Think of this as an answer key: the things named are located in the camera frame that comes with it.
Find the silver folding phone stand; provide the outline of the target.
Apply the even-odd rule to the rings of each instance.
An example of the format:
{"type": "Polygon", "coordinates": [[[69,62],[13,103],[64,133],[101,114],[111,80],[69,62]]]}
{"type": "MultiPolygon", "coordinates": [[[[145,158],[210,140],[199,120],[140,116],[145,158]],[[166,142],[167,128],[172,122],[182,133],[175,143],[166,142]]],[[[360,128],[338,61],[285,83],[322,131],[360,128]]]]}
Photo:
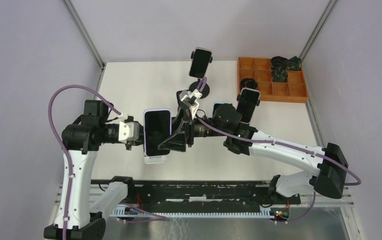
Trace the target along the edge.
{"type": "Polygon", "coordinates": [[[144,154],[144,163],[147,165],[165,164],[167,162],[168,156],[169,156],[169,154],[159,155],[159,156],[148,156],[145,153],[144,154]]]}

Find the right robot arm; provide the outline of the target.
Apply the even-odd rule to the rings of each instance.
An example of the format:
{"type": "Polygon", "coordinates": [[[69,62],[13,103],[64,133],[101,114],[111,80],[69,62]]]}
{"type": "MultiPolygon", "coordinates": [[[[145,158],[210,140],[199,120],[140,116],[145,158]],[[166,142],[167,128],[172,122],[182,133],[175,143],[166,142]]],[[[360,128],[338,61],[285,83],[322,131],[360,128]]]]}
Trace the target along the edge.
{"type": "Polygon", "coordinates": [[[189,112],[180,108],[172,134],[157,145],[158,149],[185,152],[195,138],[225,136],[223,145],[234,154],[269,158],[301,170],[272,178],[267,191],[272,203],[312,192],[330,199],[343,197],[349,165],[339,145],[309,146],[276,138],[241,123],[241,114],[230,103],[217,104],[212,117],[192,119],[189,112]]]}

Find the purple case phone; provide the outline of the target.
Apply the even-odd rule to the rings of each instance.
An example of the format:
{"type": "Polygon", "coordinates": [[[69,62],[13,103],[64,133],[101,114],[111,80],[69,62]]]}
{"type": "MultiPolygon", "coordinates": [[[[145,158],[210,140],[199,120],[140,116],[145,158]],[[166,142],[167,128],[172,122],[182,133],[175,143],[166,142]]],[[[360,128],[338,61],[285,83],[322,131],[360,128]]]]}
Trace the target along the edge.
{"type": "Polygon", "coordinates": [[[169,149],[160,149],[162,143],[172,133],[172,114],[168,108],[147,109],[143,113],[144,153],[147,157],[170,154],[169,149]]]}

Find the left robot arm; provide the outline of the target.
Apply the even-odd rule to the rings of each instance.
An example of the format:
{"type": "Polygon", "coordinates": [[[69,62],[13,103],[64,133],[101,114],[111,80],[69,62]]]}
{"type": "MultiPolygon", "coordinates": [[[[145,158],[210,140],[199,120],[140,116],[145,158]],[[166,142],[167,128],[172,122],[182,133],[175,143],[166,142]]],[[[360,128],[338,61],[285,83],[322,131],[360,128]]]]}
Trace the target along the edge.
{"type": "Polygon", "coordinates": [[[120,202],[136,198],[134,180],[115,176],[94,203],[90,203],[92,172],[103,144],[124,144],[127,150],[144,142],[143,126],[133,116],[109,123],[109,107],[102,100],[86,100],[83,114],[61,134],[64,175],[61,201],[54,223],[44,229],[50,240],[101,240],[109,216],[120,202]]]}

